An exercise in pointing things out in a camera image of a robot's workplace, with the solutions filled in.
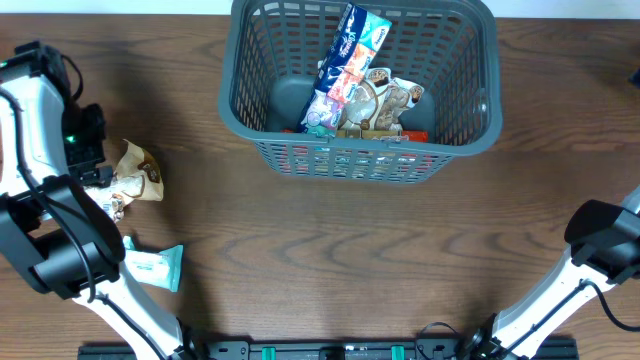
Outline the beige cookie bag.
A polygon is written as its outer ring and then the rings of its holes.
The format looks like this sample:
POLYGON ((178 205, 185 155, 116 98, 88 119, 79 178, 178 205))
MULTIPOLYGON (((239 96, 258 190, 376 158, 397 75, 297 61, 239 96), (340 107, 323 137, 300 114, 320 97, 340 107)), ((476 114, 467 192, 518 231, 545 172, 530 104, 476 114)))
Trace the beige cookie bag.
POLYGON ((391 82, 389 68, 370 68, 342 110, 339 130, 373 130, 391 82))
POLYGON ((162 201, 164 183, 155 158, 144 148, 126 140, 127 151, 116 166, 107 187, 85 186, 89 197, 111 218, 119 222, 125 208, 134 201, 162 201))

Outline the white paper label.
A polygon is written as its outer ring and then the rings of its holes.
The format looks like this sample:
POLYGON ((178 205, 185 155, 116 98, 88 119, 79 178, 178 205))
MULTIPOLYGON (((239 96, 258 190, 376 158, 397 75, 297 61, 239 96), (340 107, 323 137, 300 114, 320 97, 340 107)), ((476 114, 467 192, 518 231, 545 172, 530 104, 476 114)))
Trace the white paper label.
POLYGON ((131 275, 140 283, 160 287, 176 293, 180 287, 183 245, 176 245, 157 253, 136 249, 131 236, 123 237, 126 250, 124 262, 131 275))

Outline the red spaghetti packet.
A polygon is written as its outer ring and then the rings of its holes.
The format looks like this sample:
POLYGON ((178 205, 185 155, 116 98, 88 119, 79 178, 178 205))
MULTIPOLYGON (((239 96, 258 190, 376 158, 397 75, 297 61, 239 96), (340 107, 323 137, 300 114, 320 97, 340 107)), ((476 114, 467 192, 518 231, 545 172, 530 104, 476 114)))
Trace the red spaghetti packet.
POLYGON ((436 155, 401 151, 427 143, 424 131, 339 130, 334 137, 284 130, 279 141, 256 147, 268 166, 286 175, 417 183, 438 168, 436 155))

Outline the Kleenex tissue multipack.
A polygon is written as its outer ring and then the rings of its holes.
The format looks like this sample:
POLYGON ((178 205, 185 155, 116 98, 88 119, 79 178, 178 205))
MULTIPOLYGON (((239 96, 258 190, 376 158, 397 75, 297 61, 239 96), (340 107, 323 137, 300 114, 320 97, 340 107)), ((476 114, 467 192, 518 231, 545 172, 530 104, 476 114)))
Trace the Kleenex tissue multipack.
POLYGON ((335 135, 343 109, 355 98, 391 26, 389 20, 358 5, 346 5, 300 116, 299 133, 335 135))

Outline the cookie bag with clear window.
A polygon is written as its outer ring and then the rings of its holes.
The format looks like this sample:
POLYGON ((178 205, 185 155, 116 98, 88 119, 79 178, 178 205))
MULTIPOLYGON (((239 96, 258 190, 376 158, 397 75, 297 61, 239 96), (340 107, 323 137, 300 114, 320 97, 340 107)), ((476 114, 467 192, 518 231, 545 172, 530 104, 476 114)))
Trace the cookie bag with clear window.
POLYGON ((394 77, 386 91, 384 102, 375 120, 374 129, 401 131, 399 117, 420 102, 425 89, 412 81, 394 77))

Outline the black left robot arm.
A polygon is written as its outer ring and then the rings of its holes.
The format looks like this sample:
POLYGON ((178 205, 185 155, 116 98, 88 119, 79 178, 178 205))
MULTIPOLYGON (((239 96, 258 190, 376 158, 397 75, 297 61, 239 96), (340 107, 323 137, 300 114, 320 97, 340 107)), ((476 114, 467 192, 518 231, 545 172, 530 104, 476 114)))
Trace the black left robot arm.
POLYGON ((85 192, 106 187, 105 119, 81 107, 73 61, 38 41, 1 63, 1 253, 35 291, 109 324, 139 359, 196 359, 190 329, 131 275, 116 224, 85 192))

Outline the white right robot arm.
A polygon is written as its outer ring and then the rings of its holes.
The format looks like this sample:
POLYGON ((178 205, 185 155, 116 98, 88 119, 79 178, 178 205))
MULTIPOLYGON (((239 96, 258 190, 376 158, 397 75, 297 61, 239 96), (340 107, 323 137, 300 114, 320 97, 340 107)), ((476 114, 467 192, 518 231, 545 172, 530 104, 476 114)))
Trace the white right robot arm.
POLYGON ((604 293, 639 278, 639 191, 616 205, 582 204, 570 219, 558 262, 518 302, 492 315, 458 348, 458 359, 532 359, 545 340, 592 299, 617 328, 639 328, 615 317, 604 293))

